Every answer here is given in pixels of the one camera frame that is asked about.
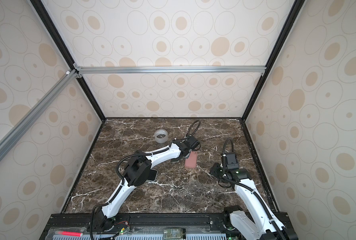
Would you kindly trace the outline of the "pink phone case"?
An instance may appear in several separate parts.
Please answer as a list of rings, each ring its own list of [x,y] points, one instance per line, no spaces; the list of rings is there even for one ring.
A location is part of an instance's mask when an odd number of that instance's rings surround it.
[[[195,169],[197,167],[197,159],[198,159],[198,153],[192,151],[189,157],[185,160],[185,168]]]

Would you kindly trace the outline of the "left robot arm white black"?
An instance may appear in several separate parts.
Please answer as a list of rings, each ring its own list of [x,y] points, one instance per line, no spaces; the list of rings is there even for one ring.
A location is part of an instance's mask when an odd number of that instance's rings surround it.
[[[105,203],[93,207],[90,234],[96,230],[111,229],[108,226],[109,220],[118,214],[130,193],[145,182],[155,180],[155,166],[166,161],[178,162],[187,159],[191,152],[198,151],[200,147],[201,143],[194,136],[188,136],[174,139],[169,145],[151,152],[138,150],[120,160],[116,167],[116,174],[120,178],[119,185]]]

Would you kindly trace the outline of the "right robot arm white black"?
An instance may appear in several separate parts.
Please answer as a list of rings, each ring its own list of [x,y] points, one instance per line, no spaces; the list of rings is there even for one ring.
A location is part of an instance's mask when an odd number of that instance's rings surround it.
[[[221,164],[214,164],[211,175],[226,183],[245,203],[248,214],[239,206],[226,207],[224,226],[238,230],[246,240],[297,240],[293,229],[287,228],[271,211],[248,170],[241,168],[233,152],[221,155]]]

